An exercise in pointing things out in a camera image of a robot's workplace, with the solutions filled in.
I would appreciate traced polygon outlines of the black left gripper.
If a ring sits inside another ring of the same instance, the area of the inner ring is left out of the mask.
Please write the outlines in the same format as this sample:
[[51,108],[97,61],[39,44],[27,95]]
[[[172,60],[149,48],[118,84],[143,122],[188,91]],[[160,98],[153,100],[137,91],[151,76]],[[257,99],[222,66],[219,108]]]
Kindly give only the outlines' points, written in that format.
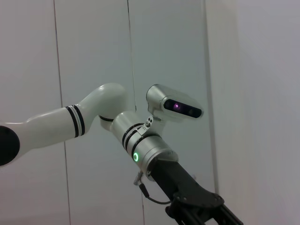
[[178,162],[158,160],[150,174],[172,200],[165,211],[177,224],[204,225],[209,221],[204,209],[214,209],[212,218],[219,225],[244,225],[223,205],[222,197],[201,187]]

